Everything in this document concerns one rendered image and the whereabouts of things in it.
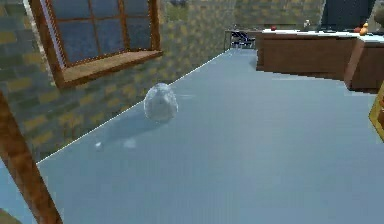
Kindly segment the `brown wooden kitchen counter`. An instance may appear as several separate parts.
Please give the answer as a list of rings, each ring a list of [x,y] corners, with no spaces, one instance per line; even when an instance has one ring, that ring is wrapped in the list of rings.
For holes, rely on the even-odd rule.
[[[263,31],[257,41],[258,71],[343,80],[357,38]]]

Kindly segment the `pale grey round bin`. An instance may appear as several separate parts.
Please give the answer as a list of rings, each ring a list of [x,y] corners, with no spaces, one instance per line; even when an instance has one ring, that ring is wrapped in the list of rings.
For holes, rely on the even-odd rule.
[[[148,119],[165,122],[175,117],[178,103],[172,88],[166,83],[152,86],[144,98],[144,113]]]

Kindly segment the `dark blue chair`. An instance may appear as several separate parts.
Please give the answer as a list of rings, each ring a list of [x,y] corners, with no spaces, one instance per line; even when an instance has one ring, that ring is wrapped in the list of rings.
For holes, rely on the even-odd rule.
[[[255,44],[255,39],[249,37],[246,33],[241,31],[232,31],[231,32],[231,45],[235,48],[244,46],[252,48]]]

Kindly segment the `wooden framed window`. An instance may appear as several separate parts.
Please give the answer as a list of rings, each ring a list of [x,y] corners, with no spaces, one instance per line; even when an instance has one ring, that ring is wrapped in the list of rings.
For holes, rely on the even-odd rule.
[[[59,88],[162,55],[158,0],[25,0]]]

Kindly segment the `brown wooden counter cabinet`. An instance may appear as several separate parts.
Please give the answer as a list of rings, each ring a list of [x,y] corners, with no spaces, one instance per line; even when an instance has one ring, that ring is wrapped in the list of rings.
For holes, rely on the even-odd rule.
[[[348,90],[377,93],[384,81],[384,37],[359,36],[344,73]]]

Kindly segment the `dark window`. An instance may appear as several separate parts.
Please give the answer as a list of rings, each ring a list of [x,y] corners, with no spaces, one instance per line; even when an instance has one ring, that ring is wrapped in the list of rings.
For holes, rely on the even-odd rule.
[[[366,23],[376,0],[326,0],[320,29],[343,31]]]

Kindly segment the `yellow wooden furniture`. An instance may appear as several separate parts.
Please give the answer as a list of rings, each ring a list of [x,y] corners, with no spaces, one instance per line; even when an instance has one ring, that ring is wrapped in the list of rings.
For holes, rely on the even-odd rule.
[[[381,141],[384,142],[384,82],[382,83],[370,110],[369,120]]]

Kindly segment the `brown wooden door frame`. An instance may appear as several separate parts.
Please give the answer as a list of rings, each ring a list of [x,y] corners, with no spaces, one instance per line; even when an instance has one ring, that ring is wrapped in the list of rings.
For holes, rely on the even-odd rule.
[[[37,224],[63,224],[8,102],[1,91],[0,158],[5,163]]]

